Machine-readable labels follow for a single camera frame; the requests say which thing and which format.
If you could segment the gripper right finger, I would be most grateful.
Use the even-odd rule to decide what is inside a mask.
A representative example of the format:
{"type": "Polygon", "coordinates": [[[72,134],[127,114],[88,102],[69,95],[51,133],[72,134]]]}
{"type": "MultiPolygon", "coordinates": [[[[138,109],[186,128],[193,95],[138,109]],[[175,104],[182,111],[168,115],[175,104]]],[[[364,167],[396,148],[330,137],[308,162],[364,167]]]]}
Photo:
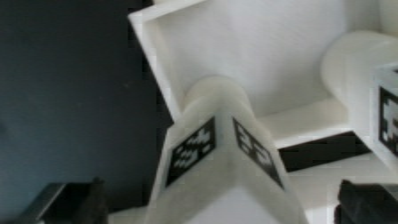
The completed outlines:
{"type": "Polygon", "coordinates": [[[398,224],[398,184],[340,181],[333,224],[398,224]]]}

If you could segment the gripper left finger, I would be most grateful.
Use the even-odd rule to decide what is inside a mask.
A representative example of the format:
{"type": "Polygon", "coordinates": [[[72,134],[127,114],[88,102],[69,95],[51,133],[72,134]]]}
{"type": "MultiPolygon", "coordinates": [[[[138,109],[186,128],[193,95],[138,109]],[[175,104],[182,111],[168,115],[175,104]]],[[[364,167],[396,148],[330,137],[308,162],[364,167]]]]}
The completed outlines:
{"type": "Polygon", "coordinates": [[[49,183],[12,224],[108,224],[102,180],[49,183]]]}

